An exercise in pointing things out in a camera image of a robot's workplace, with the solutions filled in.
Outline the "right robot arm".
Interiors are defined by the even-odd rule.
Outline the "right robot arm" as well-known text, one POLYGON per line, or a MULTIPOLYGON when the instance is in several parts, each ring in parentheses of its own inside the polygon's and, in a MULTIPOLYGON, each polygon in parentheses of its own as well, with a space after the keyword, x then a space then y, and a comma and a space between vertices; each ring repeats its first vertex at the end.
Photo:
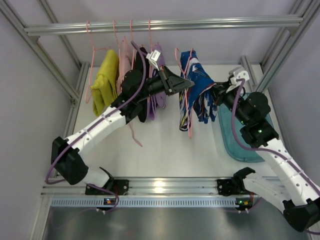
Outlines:
POLYGON ((210 92, 217 105, 223 104, 231 111, 231 130, 236 141, 235 120, 243 125, 240 133, 246 145, 240 144, 240 147, 258 153, 285 189, 266 180, 254 169, 245 167, 229 180, 218 180, 218 192, 223 196, 257 194, 276 207, 293 229, 307 231, 320 221, 320 188, 298 166, 279 134, 266 120, 271 111, 268 98, 261 92, 252 92, 243 98, 240 93, 244 83, 244 79, 240 79, 238 85, 229 90, 229 81, 218 82, 210 92))

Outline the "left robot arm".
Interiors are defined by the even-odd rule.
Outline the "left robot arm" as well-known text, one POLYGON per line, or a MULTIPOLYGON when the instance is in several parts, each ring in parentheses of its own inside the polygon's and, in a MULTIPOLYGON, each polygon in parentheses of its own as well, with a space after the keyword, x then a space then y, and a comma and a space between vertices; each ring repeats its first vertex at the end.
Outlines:
POLYGON ((90 167, 85 156, 113 131, 130 123, 142 110, 148 97, 164 92, 171 96, 194 83, 161 66, 155 76, 146 77, 146 71, 128 71, 121 84, 122 92, 105 111, 89 125, 66 138, 58 136, 52 142, 51 165, 73 186, 78 183, 110 190, 113 176, 102 167, 90 167))

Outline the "pink hanger of blue trousers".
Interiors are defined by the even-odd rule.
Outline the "pink hanger of blue trousers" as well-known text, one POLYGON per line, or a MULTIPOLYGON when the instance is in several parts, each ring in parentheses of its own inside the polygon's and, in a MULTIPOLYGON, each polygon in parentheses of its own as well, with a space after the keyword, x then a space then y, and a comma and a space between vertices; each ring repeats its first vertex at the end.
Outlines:
MULTIPOLYGON (((183 69, 180 60, 178 60, 178 53, 179 53, 179 49, 176 47, 174 49, 174 56, 175 56, 175 60, 177 61, 177 64, 179 66, 180 72, 182 73, 183 77, 186 77, 186 72, 187 69, 183 69)), ((188 133, 188 137, 190 139, 192 139, 193 137, 193 127, 192 127, 192 117, 189 114, 189 104, 188 104, 188 96, 187 96, 187 90, 184 90, 184 96, 185 96, 185 108, 186 108, 186 116, 187 116, 187 133, 188 133)))

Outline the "blue patterned trousers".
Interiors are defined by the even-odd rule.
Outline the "blue patterned trousers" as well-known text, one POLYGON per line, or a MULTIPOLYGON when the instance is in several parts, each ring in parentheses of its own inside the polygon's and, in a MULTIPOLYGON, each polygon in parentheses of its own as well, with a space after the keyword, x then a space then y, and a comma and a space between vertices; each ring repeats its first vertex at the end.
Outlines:
MULTIPOLYGON (((214 80, 204 70, 195 50, 184 51, 180 55, 180 63, 186 69, 185 79, 194 82, 194 86, 187 89, 187 100, 189 104, 189 114, 195 113, 199 122, 207 124, 214 122, 217 115, 217 105, 215 104, 211 87, 214 80)), ((185 91, 179 93, 179 130, 187 132, 187 112, 185 106, 185 91)))

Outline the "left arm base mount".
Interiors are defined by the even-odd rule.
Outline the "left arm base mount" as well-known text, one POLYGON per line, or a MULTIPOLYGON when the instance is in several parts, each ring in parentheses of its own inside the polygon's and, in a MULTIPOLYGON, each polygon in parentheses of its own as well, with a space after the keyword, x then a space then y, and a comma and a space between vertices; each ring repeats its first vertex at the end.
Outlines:
MULTIPOLYGON (((113 181, 113 185, 110 189, 111 192, 117 194, 118 196, 124 196, 128 194, 129 191, 129 183, 128 179, 115 179, 113 181)), ((85 195, 87 196, 111 196, 111 193, 107 193, 102 190, 98 190, 94 187, 86 186, 85 195)))

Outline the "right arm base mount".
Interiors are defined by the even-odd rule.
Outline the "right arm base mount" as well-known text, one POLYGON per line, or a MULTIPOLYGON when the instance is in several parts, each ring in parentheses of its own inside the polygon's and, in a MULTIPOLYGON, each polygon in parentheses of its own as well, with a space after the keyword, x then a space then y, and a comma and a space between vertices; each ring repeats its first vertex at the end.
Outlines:
POLYGON ((242 195, 248 193, 243 181, 235 178, 217 179, 217 191, 219 195, 228 197, 231 195, 242 195))

